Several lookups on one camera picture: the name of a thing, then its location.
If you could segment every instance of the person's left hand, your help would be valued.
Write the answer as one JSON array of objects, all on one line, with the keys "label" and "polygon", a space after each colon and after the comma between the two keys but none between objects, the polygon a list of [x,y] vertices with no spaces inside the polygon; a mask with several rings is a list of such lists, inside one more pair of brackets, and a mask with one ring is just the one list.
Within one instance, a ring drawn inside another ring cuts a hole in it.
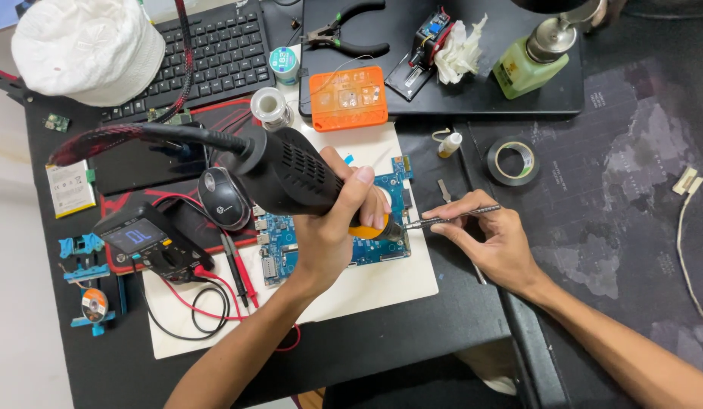
[{"label": "person's left hand", "polygon": [[362,209],[363,220],[391,211],[388,204],[384,206],[387,201],[383,193],[373,186],[374,169],[351,169],[333,148],[325,148],[321,155],[344,180],[344,187],[327,215],[293,216],[298,262],[289,281],[300,284],[312,296],[328,290],[351,262],[353,239],[348,229],[356,211]]}]

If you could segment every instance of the metal pump lid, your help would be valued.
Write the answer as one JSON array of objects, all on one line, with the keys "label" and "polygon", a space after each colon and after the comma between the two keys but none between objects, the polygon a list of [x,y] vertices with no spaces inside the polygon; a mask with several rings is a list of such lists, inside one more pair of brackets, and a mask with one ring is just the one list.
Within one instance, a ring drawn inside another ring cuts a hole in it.
[{"label": "metal pump lid", "polygon": [[549,18],[533,30],[526,42],[528,56],[535,62],[550,64],[557,61],[576,42],[576,29],[565,20]]}]

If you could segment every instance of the keyboard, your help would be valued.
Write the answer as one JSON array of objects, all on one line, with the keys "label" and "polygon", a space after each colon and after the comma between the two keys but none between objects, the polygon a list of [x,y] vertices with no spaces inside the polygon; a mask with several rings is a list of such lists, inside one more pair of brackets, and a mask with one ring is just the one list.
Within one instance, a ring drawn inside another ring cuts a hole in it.
[{"label": "keyboard", "polygon": [[[208,106],[238,98],[276,78],[268,68],[267,37],[258,0],[231,3],[188,16],[192,42],[193,84],[183,108]],[[149,87],[131,101],[101,109],[102,123],[147,119],[150,108],[172,105],[180,95],[185,74],[180,21],[155,25],[165,39],[165,57]]]}]

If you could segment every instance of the pliers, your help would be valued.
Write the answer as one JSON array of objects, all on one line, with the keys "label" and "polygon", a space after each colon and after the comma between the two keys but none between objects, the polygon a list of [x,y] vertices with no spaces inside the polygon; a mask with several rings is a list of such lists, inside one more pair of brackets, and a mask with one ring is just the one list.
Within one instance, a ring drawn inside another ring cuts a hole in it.
[{"label": "pliers", "polygon": [[363,0],[355,5],[347,6],[345,9],[341,10],[341,12],[336,13],[336,19],[330,24],[301,36],[301,42],[310,44],[312,47],[321,45],[336,47],[339,51],[353,57],[371,55],[376,58],[384,55],[389,51],[389,44],[382,43],[372,46],[353,45],[339,40],[339,32],[341,25],[349,18],[367,10],[383,9],[385,6],[385,0]]}]

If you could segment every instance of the computer mouse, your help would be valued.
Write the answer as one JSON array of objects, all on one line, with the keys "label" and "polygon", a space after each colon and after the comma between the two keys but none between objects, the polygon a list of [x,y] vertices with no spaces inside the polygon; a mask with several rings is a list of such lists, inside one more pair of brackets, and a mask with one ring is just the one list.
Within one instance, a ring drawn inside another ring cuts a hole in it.
[{"label": "computer mouse", "polygon": [[251,207],[245,190],[224,167],[211,167],[197,181],[202,207],[213,222],[226,230],[239,230],[248,223]]}]

